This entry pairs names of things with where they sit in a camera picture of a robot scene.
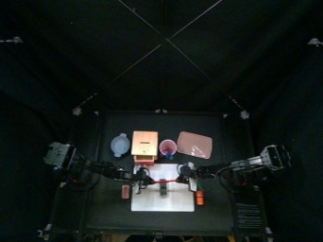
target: black table surface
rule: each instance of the black table surface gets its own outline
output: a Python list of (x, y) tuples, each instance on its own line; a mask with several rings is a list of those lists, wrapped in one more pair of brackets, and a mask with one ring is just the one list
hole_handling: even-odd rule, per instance
[[(175, 153), (172, 161), (159, 157), (156, 162), (162, 164), (192, 162), (196, 166), (211, 165), (230, 163), (254, 155), (247, 121), (238, 114), (108, 112), (100, 117), (99, 135), (93, 135), (93, 131), (88, 134), (93, 139), (96, 137), (96, 141), (93, 140), (91, 144), (92, 151), (85, 150), (85, 143), (91, 139), (80, 135), (85, 130), (87, 122), (83, 122), (76, 128), (79, 135), (73, 136), (75, 140), (79, 139), (76, 144), (81, 147), (80, 152), (87, 155), (96, 152), (99, 161), (109, 161), (128, 170), (133, 165), (131, 150), (121, 158), (116, 158), (109, 144), (120, 133), (127, 134), (131, 142), (135, 130), (157, 131), (159, 142), (164, 139), (176, 141), (182, 131), (212, 138), (210, 159)], [(71, 219), (63, 221), (59, 219), (63, 210), (57, 209), (56, 213), (60, 215), (57, 215), (56, 227), (68, 227), (67, 224), (72, 222), (75, 225), (69, 227), (80, 227), (87, 233), (231, 234), (234, 219), (227, 191), (222, 188), (218, 179), (202, 180), (200, 184), (204, 191), (204, 206), (195, 205), (194, 212), (132, 212), (131, 198), (121, 199), (123, 183), (99, 176), (97, 183), (88, 190), (87, 195), (77, 197), (75, 202), (69, 202), (75, 204), (79, 201), (83, 204), (77, 211), (73, 212), (64, 205), (64, 213), (83, 213), (83, 215), (72, 219), (73, 221)], [(68, 199), (69, 192), (64, 193), (67, 194), (64, 199)]]

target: pink tray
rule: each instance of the pink tray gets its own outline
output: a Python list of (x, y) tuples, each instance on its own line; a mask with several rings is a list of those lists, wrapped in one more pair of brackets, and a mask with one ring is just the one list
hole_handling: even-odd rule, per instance
[(212, 152), (212, 138), (183, 131), (179, 133), (176, 151), (203, 159), (210, 159)]

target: black ceiling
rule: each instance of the black ceiling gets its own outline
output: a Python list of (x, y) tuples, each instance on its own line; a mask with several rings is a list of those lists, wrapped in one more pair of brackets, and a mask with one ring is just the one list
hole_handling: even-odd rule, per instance
[(85, 105), (252, 111), (322, 36), (322, 0), (1, 4), (0, 39), (24, 41), (5, 44), (1, 61), (16, 61), (69, 110), (97, 94)]

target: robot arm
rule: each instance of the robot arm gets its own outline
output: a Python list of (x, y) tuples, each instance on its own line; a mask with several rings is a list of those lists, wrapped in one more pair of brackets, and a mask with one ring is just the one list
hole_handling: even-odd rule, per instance
[[(53, 165), (57, 170), (65, 171), (71, 181), (79, 178), (83, 170), (88, 170), (117, 182), (137, 182), (137, 194), (148, 185), (159, 183), (149, 177), (149, 170), (145, 167), (140, 167), (136, 174), (131, 175), (123, 167), (116, 167), (112, 163), (93, 163), (77, 153), (73, 146), (57, 142), (49, 145), (44, 162)], [(251, 177), (262, 177), (264, 170), (274, 172), (284, 167), (290, 167), (288, 152), (284, 146), (272, 145), (264, 148), (260, 156), (230, 164), (214, 164), (199, 167), (195, 167), (192, 163), (180, 164), (178, 166), (179, 177), (168, 182), (186, 183), (190, 185), (190, 189), (195, 191), (198, 179), (223, 177), (227, 179), (228, 184), (232, 185), (248, 181)]]
[(77, 153), (73, 146), (59, 142), (49, 145), (44, 162), (52, 165), (56, 170), (65, 171), (71, 180), (77, 179), (83, 170), (101, 174), (115, 181), (127, 182), (129, 180), (129, 173), (123, 167), (116, 167), (112, 163), (93, 163)]

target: orange box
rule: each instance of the orange box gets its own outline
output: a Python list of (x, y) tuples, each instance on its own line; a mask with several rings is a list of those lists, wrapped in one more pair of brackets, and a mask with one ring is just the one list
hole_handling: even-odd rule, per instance
[(135, 164), (153, 165), (153, 161), (157, 158), (157, 132), (133, 132), (131, 155), (133, 156)]

